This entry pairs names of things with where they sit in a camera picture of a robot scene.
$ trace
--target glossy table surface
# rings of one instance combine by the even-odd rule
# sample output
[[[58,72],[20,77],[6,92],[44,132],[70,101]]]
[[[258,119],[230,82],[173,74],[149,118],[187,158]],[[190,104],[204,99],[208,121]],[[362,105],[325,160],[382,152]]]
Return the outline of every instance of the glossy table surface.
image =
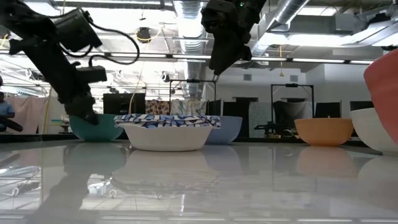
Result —
[[[398,223],[398,157],[237,143],[0,144],[0,223]]]

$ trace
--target pink bowl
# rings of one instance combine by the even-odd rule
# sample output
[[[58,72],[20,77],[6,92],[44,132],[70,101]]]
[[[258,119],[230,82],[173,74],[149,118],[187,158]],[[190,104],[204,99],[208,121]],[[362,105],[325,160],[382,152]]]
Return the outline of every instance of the pink bowl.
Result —
[[[364,73],[374,109],[384,129],[398,143],[398,51],[373,62]]]

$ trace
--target pipe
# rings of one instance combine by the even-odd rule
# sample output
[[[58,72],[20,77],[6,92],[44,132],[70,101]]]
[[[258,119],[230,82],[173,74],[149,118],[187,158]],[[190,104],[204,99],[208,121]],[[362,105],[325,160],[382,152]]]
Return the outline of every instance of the pipe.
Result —
[[[253,57],[263,56],[266,52],[269,44],[269,30],[272,30],[281,25],[290,24],[294,17],[301,11],[301,9],[307,5],[310,0],[280,0],[278,2],[277,9],[272,12],[274,17],[265,21],[265,33],[259,38],[259,41],[252,48],[251,52]]]
[[[178,15],[178,35],[181,38],[190,40],[181,40],[182,52],[189,55],[201,55],[205,49],[204,41],[200,39],[205,37],[205,30],[201,24],[201,9],[204,6],[200,1],[174,1],[175,11]],[[186,79],[205,79],[205,63],[185,62],[184,73]],[[203,85],[189,84],[188,92],[190,97],[201,98],[200,90]]]
[[[63,0],[51,0],[53,6],[63,6]],[[66,1],[65,7],[90,7],[90,8],[105,8],[105,9],[150,9],[150,10],[165,10],[174,11],[171,4],[165,4],[164,1]]]

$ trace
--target teal bowl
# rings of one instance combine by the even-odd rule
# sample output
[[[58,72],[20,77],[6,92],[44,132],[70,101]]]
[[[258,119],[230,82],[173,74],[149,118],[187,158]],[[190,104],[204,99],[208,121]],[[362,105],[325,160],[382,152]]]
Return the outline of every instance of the teal bowl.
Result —
[[[107,142],[118,138],[123,128],[115,127],[113,114],[99,114],[99,124],[92,125],[77,116],[70,116],[70,128],[81,140],[88,142]]]

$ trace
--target white wall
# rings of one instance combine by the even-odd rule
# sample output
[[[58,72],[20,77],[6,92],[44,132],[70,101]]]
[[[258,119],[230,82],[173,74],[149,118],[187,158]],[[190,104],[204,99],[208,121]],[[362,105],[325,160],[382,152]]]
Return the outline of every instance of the white wall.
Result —
[[[286,84],[290,82],[290,75],[298,75],[298,84],[305,84],[305,74],[300,69],[283,69],[284,76],[280,76],[280,69],[269,71],[268,69],[229,68],[221,74],[217,83],[216,98],[224,101],[233,101],[234,97],[255,97],[260,102],[271,102],[271,84]],[[244,81],[243,75],[251,74],[252,81]],[[208,70],[207,79],[211,79],[212,72]],[[205,99],[214,100],[214,91],[211,88],[205,89]],[[310,95],[301,88],[282,87],[276,91],[274,101],[281,98],[308,98]]]
[[[315,102],[342,101],[342,117],[349,118],[350,101],[370,101],[363,73],[366,65],[320,65],[306,74],[314,85]]]

